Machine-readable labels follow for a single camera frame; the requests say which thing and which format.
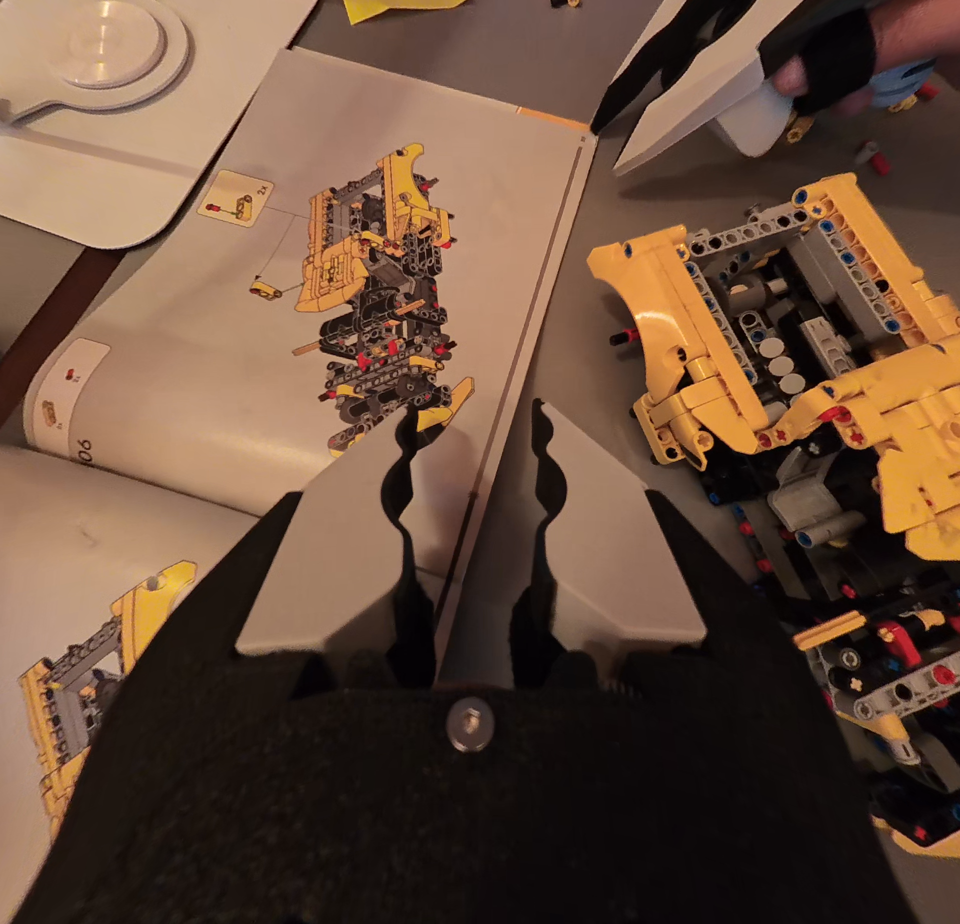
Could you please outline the grey desk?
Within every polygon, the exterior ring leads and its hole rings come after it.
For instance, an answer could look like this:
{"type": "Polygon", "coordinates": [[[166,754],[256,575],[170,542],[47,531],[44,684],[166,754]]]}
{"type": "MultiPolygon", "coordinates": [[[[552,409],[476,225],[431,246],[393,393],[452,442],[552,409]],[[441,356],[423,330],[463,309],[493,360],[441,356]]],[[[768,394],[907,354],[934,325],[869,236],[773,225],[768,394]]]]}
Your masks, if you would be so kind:
{"type": "MultiPolygon", "coordinates": [[[[295,44],[348,61],[418,77],[547,114],[589,122],[618,66],[661,0],[583,0],[553,10],[548,0],[469,0],[454,9],[390,12],[351,26],[342,0],[319,0],[295,44]]],[[[567,418],[661,490],[746,579],[753,559],[725,511],[711,508],[686,469],[654,467],[628,407],[642,392],[638,345],[609,336],[631,322],[586,266],[590,250],[678,223],[722,229],[751,205],[784,201],[806,182],[841,173],[875,140],[891,164],[860,184],[935,289],[958,300],[958,92],[908,112],[820,118],[794,146],[740,158],[700,130],[630,175],[614,162],[632,118],[600,138],[498,476],[487,502],[439,678],[508,686],[510,608],[527,585],[542,509],[534,496],[531,401],[567,418]]]]}

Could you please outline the person's right hand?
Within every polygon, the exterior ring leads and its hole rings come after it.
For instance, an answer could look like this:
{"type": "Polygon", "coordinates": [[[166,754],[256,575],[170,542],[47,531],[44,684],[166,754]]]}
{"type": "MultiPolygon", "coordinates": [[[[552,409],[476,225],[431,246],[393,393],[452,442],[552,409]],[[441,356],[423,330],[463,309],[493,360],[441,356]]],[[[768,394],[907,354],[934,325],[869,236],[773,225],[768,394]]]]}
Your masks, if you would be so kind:
{"type": "Polygon", "coordinates": [[[910,62],[958,62],[959,0],[889,0],[869,21],[875,75],[910,62]]]}

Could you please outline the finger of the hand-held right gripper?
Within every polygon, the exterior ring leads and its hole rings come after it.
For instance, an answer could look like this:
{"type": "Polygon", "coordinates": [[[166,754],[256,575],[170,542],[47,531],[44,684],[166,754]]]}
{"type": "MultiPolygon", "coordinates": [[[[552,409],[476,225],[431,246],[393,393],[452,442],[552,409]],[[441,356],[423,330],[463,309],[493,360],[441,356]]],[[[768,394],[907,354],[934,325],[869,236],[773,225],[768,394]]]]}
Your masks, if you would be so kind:
{"type": "Polygon", "coordinates": [[[659,92],[646,103],[623,144],[613,167],[618,177],[653,161],[703,126],[714,124],[715,113],[734,97],[736,78],[747,68],[747,47],[742,42],[721,42],[721,38],[699,53],[668,90],[662,89],[658,78],[647,85],[658,81],[659,92]]]}
{"type": "Polygon", "coordinates": [[[743,17],[752,0],[663,0],[623,66],[607,86],[591,121],[600,134],[658,78],[668,90],[693,59],[743,17]]]}

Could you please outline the instruction booklet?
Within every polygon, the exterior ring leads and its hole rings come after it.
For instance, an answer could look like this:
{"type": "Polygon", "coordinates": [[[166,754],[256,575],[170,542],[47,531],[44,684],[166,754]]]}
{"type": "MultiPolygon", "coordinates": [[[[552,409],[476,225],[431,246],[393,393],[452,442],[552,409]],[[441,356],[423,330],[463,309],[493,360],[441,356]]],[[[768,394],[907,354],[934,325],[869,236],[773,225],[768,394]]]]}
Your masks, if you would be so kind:
{"type": "Polygon", "coordinates": [[[40,367],[2,447],[3,905],[105,707],[245,528],[422,409],[438,659],[595,139],[283,50],[198,206],[40,367]]]}

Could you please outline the white sign stand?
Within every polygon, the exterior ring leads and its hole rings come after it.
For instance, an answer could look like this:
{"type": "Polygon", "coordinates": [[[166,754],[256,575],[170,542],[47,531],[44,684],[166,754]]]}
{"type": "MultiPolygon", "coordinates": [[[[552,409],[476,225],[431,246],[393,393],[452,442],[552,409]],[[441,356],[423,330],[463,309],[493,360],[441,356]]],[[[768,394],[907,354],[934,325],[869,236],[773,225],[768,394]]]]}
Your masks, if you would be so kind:
{"type": "Polygon", "coordinates": [[[2,217],[126,249],[174,218],[318,0],[2,0],[2,217]]]}

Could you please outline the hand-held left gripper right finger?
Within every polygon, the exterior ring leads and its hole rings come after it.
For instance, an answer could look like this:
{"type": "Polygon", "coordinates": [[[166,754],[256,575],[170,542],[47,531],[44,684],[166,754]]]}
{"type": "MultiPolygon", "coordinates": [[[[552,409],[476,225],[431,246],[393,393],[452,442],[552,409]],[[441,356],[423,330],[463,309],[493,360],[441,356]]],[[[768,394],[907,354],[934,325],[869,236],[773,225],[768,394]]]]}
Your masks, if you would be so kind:
{"type": "Polygon", "coordinates": [[[538,399],[531,448],[543,516],[510,616],[513,684],[542,686],[563,653],[587,654],[603,680],[634,651],[700,644],[706,627],[645,481],[538,399]]]}

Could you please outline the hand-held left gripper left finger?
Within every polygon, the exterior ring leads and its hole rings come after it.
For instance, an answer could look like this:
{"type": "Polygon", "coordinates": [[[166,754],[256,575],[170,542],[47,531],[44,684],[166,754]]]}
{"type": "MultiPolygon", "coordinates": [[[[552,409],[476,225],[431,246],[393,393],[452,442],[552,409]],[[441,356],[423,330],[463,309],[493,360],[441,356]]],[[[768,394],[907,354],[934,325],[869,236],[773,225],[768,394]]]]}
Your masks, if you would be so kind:
{"type": "Polygon", "coordinates": [[[418,414],[391,414],[302,491],[236,649],[246,657],[318,653],[338,677],[382,655],[397,682],[430,688],[434,606],[402,514],[413,498],[418,414]]]}

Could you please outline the yellow toy brick car model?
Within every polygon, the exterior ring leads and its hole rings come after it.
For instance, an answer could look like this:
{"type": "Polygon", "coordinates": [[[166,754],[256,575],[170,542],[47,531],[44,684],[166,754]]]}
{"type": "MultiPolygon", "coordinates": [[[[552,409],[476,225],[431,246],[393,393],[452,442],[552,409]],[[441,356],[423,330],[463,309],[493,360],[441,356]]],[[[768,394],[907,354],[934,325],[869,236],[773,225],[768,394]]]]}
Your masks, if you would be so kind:
{"type": "Polygon", "coordinates": [[[958,859],[958,307],[852,173],[591,251],[628,307],[660,465],[734,513],[828,708],[858,726],[870,816],[958,859]]]}

